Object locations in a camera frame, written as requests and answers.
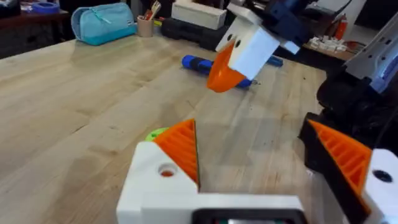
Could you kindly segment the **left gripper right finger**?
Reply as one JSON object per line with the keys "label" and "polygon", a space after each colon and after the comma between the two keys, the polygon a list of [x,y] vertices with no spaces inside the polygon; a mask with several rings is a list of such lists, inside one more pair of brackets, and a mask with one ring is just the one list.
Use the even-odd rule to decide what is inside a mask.
{"label": "left gripper right finger", "polygon": [[397,224],[397,156],[371,149],[307,113],[298,135],[304,164],[321,174],[348,223]]}

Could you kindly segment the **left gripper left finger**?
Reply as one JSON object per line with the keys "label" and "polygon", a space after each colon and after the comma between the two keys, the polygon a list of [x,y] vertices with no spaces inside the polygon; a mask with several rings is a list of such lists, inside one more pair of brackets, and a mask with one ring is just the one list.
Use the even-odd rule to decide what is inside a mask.
{"label": "left gripper left finger", "polygon": [[144,197],[200,189],[194,119],[152,131],[137,144],[116,207],[118,223],[143,223]]}

